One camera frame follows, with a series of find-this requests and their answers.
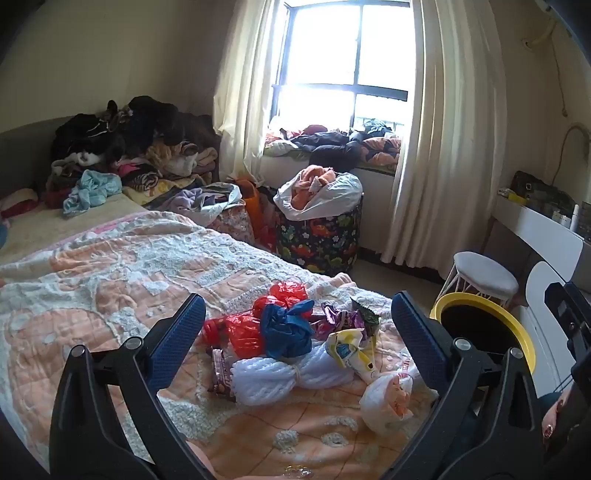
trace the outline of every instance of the blue gripper pad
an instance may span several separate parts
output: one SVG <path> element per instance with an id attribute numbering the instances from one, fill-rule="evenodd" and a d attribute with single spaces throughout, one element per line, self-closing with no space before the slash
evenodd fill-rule
<path id="1" fill-rule="evenodd" d="M 427 326 L 427 322 L 433 320 L 426 318 L 413 305 L 405 291 L 397 293 L 392 299 L 392 320 L 425 384 L 442 395 L 450 383 L 449 359 Z M 434 327 L 440 327 L 444 340 L 451 343 L 451 337 L 442 326 Z"/>
<path id="2" fill-rule="evenodd" d="M 170 386 L 187 352 L 201 331 L 205 321 L 204 300 L 194 294 L 170 320 L 172 320 L 171 325 L 147 361 L 146 384 L 154 393 Z"/>

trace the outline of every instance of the cable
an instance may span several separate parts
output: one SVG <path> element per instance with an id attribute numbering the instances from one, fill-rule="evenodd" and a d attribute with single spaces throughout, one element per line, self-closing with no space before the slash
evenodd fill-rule
<path id="1" fill-rule="evenodd" d="M 569 137 L 569 133 L 571 133 L 573 130 L 579 130 L 584 135 L 585 144 L 584 144 L 583 154 L 585 155 L 585 160 L 587 160 L 587 157 L 589 155 L 589 141 L 591 140 L 591 134 L 590 134 L 589 130 L 587 129 L 587 127 L 584 126 L 583 124 L 581 124 L 581 123 L 572 124 L 569 127 L 569 129 L 566 131 L 566 133 L 564 134 L 564 138 L 562 140 L 562 146 L 560 147 L 560 158 L 558 159 L 558 168 L 556 169 L 556 172 L 554 173 L 554 177 L 552 177 L 552 183 L 550 183 L 550 185 L 554 185 L 556 177 L 558 176 L 558 172 L 560 171 L 560 167 L 562 166 L 562 155 L 564 154 L 564 146 L 566 145 L 566 140 Z"/>
<path id="2" fill-rule="evenodd" d="M 554 185 L 554 181 L 556 180 L 556 177 L 558 176 L 558 172 L 560 171 L 560 167 L 562 166 L 562 155 L 564 153 L 564 146 L 566 145 L 566 139 L 569 137 L 569 133 L 570 131 L 573 130 L 573 127 L 570 127 L 565 135 L 564 138 L 562 140 L 562 147 L 560 147 L 560 158 L 558 159 L 558 168 L 556 169 L 556 173 L 554 173 L 554 176 L 552 177 L 552 183 L 550 183 L 550 185 Z"/>
<path id="3" fill-rule="evenodd" d="M 562 98 L 562 116 L 568 117 L 569 113 L 566 110 L 566 103 L 564 101 L 564 90 L 562 89 L 562 74 L 560 73 L 560 65 L 556 57 L 556 48 L 554 46 L 554 38 L 550 35 L 550 43 L 552 45 L 552 53 L 554 54 L 554 62 L 556 64 L 556 75 L 558 76 L 558 88 L 560 88 L 560 97 Z"/>
<path id="4" fill-rule="evenodd" d="M 573 378 L 572 374 L 568 374 L 568 376 L 564 380 L 562 380 L 562 382 L 560 382 L 558 384 L 558 387 L 556 387 L 554 389 L 554 391 L 556 392 L 557 390 L 560 389 L 560 387 L 564 387 L 562 390 L 560 390 L 560 391 L 563 391 L 569 385 L 569 380 L 572 380 L 572 378 Z"/>

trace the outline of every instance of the window frame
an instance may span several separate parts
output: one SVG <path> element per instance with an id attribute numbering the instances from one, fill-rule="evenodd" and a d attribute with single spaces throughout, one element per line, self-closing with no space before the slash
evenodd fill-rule
<path id="1" fill-rule="evenodd" d="M 300 7 L 292 7 L 288 2 L 284 3 L 287 8 L 287 24 L 283 33 L 283 40 L 281 43 L 281 51 L 279 55 L 279 65 L 275 82 L 271 85 L 272 87 L 272 99 L 271 99 L 271 120 L 277 114 L 277 108 L 279 103 L 279 94 L 281 89 L 285 87 L 305 87 L 305 88 L 318 88 L 323 90 L 339 90 L 341 92 L 352 92 L 353 93 L 353 113 L 349 121 L 349 127 L 353 128 L 355 122 L 355 109 L 357 105 L 358 95 L 371 95 L 383 98 L 390 98 L 394 100 L 401 100 L 403 102 L 408 101 L 408 91 L 398 90 L 387 87 L 376 87 L 371 85 L 361 85 L 358 82 L 359 79 L 359 61 L 361 58 L 361 42 L 363 36 L 363 7 L 365 5 L 380 5 L 380 6 L 391 6 L 391 7 L 404 7 L 410 8 L 410 1 L 399 1 L 399 0 L 337 0 L 333 2 L 322 2 L 316 4 L 307 4 Z M 337 83 L 290 83 L 286 84 L 287 79 L 287 67 L 289 65 L 289 57 L 291 50 L 291 38 L 293 35 L 294 24 L 297 13 L 302 9 L 325 7 L 327 5 L 352 5 L 359 7 L 359 30 L 357 36 L 357 52 L 355 56 L 355 72 L 353 74 L 353 83 L 351 85 L 341 85 Z"/>

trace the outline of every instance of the white plastic bag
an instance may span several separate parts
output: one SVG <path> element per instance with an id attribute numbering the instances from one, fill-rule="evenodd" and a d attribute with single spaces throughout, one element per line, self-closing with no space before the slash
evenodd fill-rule
<path id="1" fill-rule="evenodd" d="M 390 436 L 413 417 L 408 409 L 413 378 L 403 372 L 383 375 L 371 383 L 359 400 L 361 417 L 375 433 Z"/>
<path id="2" fill-rule="evenodd" d="M 275 204 L 288 220 L 335 217 L 350 212 L 361 200 L 363 187 L 359 179 L 350 173 L 341 173 L 335 181 L 322 187 L 303 210 L 297 210 L 291 206 L 291 188 L 300 176 L 301 171 L 284 184 L 273 197 Z"/>

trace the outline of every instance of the white desk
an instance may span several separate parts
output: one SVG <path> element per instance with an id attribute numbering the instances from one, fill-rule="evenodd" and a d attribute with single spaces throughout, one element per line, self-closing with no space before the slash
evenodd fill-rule
<path id="1" fill-rule="evenodd" d="M 535 265 L 527 278 L 528 306 L 511 311 L 534 342 L 534 385 L 537 394 L 543 395 L 567 378 L 574 365 L 566 347 L 567 337 L 545 305 L 544 293 L 551 283 L 568 281 L 591 292 L 591 245 L 563 225 L 504 197 L 498 197 L 492 216 L 544 260 Z"/>
<path id="2" fill-rule="evenodd" d="M 499 196 L 492 216 L 567 281 L 591 292 L 591 245 L 544 215 Z"/>

